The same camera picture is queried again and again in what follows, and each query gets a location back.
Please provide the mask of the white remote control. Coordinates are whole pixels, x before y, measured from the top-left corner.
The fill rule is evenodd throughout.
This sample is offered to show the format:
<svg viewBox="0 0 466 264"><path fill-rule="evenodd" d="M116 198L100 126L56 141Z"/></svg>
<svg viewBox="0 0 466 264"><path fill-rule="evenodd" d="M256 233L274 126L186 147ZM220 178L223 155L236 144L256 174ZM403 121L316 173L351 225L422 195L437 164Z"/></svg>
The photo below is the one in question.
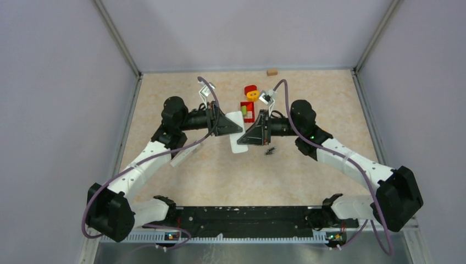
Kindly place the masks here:
<svg viewBox="0 0 466 264"><path fill-rule="evenodd" d="M236 132L229 135L231 151L234 154L244 153L248 151L247 145L240 145L237 143L238 139L245 134L245 123L241 111L230 112L226 114L226 117L238 125L242 131Z"/></svg>

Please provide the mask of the blue battery pair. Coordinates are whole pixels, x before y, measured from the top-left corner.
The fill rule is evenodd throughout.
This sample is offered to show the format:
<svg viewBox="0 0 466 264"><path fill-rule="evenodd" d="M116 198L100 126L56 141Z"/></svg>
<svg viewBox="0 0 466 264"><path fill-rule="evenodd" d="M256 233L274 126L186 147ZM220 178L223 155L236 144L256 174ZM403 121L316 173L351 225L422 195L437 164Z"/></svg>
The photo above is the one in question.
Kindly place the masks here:
<svg viewBox="0 0 466 264"><path fill-rule="evenodd" d="M264 153L266 156L268 155L272 155L276 150L276 147L272 147L272 148L269 148L266 150L266 152Z"/></svg>

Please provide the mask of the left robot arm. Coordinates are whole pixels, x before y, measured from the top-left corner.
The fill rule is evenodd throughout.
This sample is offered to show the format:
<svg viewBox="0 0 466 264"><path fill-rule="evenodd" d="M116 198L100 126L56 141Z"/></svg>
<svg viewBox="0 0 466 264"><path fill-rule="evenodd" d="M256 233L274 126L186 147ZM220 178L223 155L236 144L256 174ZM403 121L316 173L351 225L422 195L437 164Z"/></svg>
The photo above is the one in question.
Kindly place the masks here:
<svg viewBox="0 0 466 264"><path fill-rule="evenodd" d="M197 143L186 145L186 130L207 129L208 135L230 137L234 153L242 150L233 142L244 133L242 112L224 114L215 102L202 109L189 111L178 96L164 102L162 122L143 151L114 179L103 185L93 184L87 194L87 206L83 215L82 230L90 238L87 227L116 242L124 240L130 232L145 224L158 222L170 227L176 221L173 202L157 196L146 202L133 203L140 189L165 164L173 159L181 161L177 154L186 155Z"/></svg>

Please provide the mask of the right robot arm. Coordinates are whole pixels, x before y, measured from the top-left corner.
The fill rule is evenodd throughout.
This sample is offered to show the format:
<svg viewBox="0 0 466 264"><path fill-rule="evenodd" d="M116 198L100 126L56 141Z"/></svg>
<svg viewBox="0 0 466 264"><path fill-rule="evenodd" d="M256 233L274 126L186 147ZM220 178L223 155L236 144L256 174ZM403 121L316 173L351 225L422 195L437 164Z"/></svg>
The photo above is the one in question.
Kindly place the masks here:
<svg viewBox="0 0 466 264"><path fill-rule="evenodd" d="M411 169L379 164L344 146L317 126L316 112L306 100L294 101L287 113L288 117L272 117L261 110L237 143L263 146L273 136L295 136L295 145L303 155L339 170L369 190L368 196L334 195L328 199L329 207L322 212L326 225L336 227L344 219L367 219L399 232L422 208L423 198Z"/></svg>

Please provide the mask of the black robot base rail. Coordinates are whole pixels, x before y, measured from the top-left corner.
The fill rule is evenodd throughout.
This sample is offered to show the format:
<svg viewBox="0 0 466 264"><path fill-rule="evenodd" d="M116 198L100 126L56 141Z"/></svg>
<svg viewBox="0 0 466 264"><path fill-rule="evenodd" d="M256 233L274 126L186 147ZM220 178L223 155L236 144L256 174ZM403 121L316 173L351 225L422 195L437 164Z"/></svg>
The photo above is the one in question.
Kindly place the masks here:
<svg viewBox="0 0 466 264"><path fill-rule="evenodd" d="M326 228L359 227L320 206L176 207L152 225L181 228L193 238L306 238Z"/></svg>

